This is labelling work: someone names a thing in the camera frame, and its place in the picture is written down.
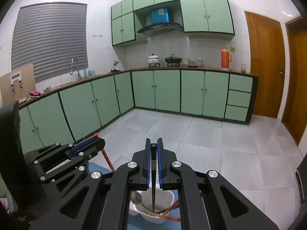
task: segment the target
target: tiled floor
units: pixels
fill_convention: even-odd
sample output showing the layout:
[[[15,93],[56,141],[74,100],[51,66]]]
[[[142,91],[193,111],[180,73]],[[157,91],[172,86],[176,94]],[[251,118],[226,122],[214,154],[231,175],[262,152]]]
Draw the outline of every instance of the tiled floor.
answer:
[[[272,219],[287,229],[300,208],[295,171],[302,155],[277,119],[254,116],[250,125],[134,109],[99,134],[114,168],[162,137],[165,149],[194,170],[217,170]],[[93,162],[108,168],[102,154]]]

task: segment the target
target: blue box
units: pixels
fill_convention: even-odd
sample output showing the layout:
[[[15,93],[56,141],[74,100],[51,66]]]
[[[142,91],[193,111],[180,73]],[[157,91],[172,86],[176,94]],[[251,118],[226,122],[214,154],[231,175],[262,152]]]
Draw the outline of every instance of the blue box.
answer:
[[[162,22],[173,22],[174,18],[172,13],[167,7],[154,9],[150,12],[151,24],[157,24]]]

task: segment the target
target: orange thermos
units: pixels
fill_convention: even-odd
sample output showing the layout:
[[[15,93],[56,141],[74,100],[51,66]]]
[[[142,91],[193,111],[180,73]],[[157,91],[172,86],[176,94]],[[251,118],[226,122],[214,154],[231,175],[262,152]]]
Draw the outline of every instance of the orange thermos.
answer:
[[[221,55],[222,55],[222,68],[229,69],[229,62],[231,61],[231,53],[228,52],[226,47],[223,47]]]

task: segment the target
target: blue mat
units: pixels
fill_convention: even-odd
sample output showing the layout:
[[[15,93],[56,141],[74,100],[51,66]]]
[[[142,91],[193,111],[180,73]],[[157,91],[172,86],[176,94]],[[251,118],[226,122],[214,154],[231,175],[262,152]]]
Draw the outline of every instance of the blue mat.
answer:
[[[98,164],[88,162],[90,171],[100,171],[102,174],[110,173],[111,170],[108,170]],[[178,199],[178,191],[172,190],[175,196],[175,201]],[[180,217],[179,208],[172,210],[169,213],[170,216]],[[144,220],[144,218],[138,214],[136,216],[129,215],[128,218],[128,230],[179,230],[181,229],[180,222],[166,220],[163,224],[154,224]]]

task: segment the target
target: wooden countertop edge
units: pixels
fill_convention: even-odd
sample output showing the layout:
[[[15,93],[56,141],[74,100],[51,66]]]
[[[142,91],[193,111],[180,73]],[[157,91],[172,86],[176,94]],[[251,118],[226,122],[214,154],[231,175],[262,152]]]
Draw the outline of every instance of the wooden countertop edge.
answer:
[[[33,98],[29,101],[25,101],[22,102],[19,105],[19,109],[22,109],[36,101],[39,101],[40,99],[50,96],[52,94],[55,94],[57,92],[63,91],[65,89],[77,86],[77,85],[81,85],[90,81],[94,81],[97,79],[101,79],[101,78],[105,78],[105,77],[109,77],[112,75],[116,75],[119,73],[127,73],[127,72],[135,72],[135,71],[150,71],[150,70],[197,70],[197,71],[212,71],[212,72],[221,72],[221,73],[232,73],[232,74],[238,74],[238,75],[243,75],[243,76],[248,76],[248,77],[257,77],[257,75],[255,74],[251,74],[251,73],[241,73],[240,71],[237,70],[223,70],[221,68],[201,68],[201,67],[141,67],[141,68],[131,68],[131,69],[125,69],[125,70],[121,70],[119,72],[108,72],[108,73],[104,73],[104,74],[99,74],[99,75],[95,75],[93,77],[89,77],[86,79],[82,79],[82,80],[78,80],[75,82],[71,82],[65,85],[61,85],[55,88],[52,88],[50,91],[43,93],[42,95],[40,95],[38,98]]]

